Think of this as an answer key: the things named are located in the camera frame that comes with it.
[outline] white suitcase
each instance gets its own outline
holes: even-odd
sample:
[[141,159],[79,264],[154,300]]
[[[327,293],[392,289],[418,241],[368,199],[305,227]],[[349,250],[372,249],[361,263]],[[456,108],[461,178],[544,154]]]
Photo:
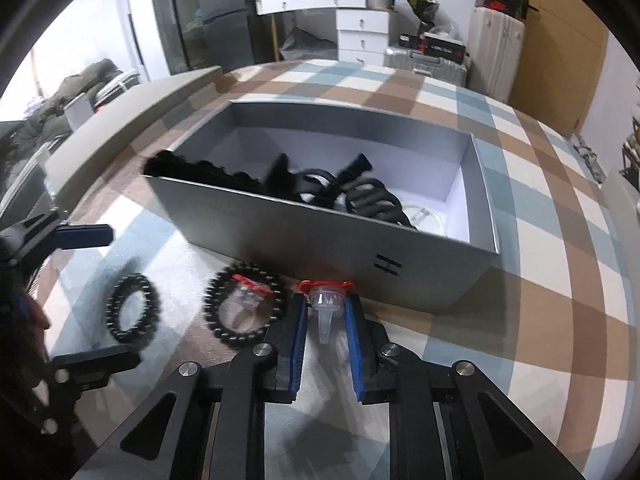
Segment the white suitcase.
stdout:
[[516,79],[524,23],[503,12],[476,7],[471,15],[468,88],[506,103]]

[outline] metal screw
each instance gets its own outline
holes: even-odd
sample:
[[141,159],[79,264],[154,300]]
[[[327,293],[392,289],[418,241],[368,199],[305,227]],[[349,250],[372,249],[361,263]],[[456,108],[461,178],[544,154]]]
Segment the metal screw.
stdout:
[[400,345],[397,345],[396,343],[384,343],[380,347],[380,351],[387,357],[393,357],[400,353]]
[[256,346],[254,346],[254,354],[256,354],[257,356],[269,355],[272,349],[273,346],[271,346],[269,343],[258,343]]
[[67,370],[66,368],[60,368],[60,370],[56,370],[56,373],[53,375],[53,377],[59,384],[66,383],[69,380],[69,370]]
[[52,418],[45,420],[42,427],[44,428],[44,432],[50,435],[53,435],[58,431],[58,423]]
[[178,371],[180,372],[180,375],[184,377],[189,377],[198,371],[198,365],[193,361],[187,361],[180,365],[180,368],[178,368]]
[[476,371],[476,367],[473,366],[471,363],[468,363],[467,361],[460,361],[456,365],[456,371],[460,375],[469,376],[474,374],[474,372]]

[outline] silver suitcase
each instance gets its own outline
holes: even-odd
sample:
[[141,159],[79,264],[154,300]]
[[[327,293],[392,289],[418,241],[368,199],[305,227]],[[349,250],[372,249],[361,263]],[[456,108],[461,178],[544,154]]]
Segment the silver suitcase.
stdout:
[[466,66],[441,57],[425,56],[417,50],[390,46],[385,52],[385,66],[409,70],[447,81],[456,86],[466,86]]

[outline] blue gripper pad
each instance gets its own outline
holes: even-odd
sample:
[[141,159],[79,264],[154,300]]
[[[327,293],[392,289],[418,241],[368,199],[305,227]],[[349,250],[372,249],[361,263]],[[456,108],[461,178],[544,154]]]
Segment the blue gripper pad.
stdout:
[[298,323],[296,324],[296,335],[293,339],[290,359],[289,393],[295,396],[300,390],[302,380],[302,363],[305,357],[306,328],[309,324],[308,308],[306,303],[300,308]]
[[56,247],[62,250],[107,247],[113,242],[113,229],[107,224],[63,225],[56,229]]
[[346,306],[346,331],[347,343],[349,346],[349,361],[351,364],[351,380],[353,381],[353,391],[356,393],[358,402],[364,400],[364,377],[363,377],[363,359],[360,351],[360,341],[358,340],[358,330],[356,328],[356,320],[353,313],[353,303],[351,296],[347,298]]

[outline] black wristband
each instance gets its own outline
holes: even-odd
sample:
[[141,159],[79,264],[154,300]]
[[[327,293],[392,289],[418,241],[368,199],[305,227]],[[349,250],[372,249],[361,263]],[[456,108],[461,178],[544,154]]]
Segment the black wristband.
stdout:
[[[126,299],[137,291],[142,291],[145,306],[138,322],[128,330],[120,327],[120,309]],[[158,319],[159,299],[156,288],[146,276],[139,273],[122,278],[114,287],[107,302],[107,328],[120,343],[132,343],[145,335]]]
[[[267,285],[273,295],[273,310],[269,321],[262,327],[251,332],[235,332],[227,328],[220,321],[220,305],[236,288],[234,274],[240,274],[254,282]],[[231,348],[243,348],[255,342],[262,341],[268,327],[274,321],[282,318],[287,303],[287,288],[277,274],[272,274],[260,267],[242,262],[225,267],[210,281],[204,297],[204,313],[209,329],[213,335]]]

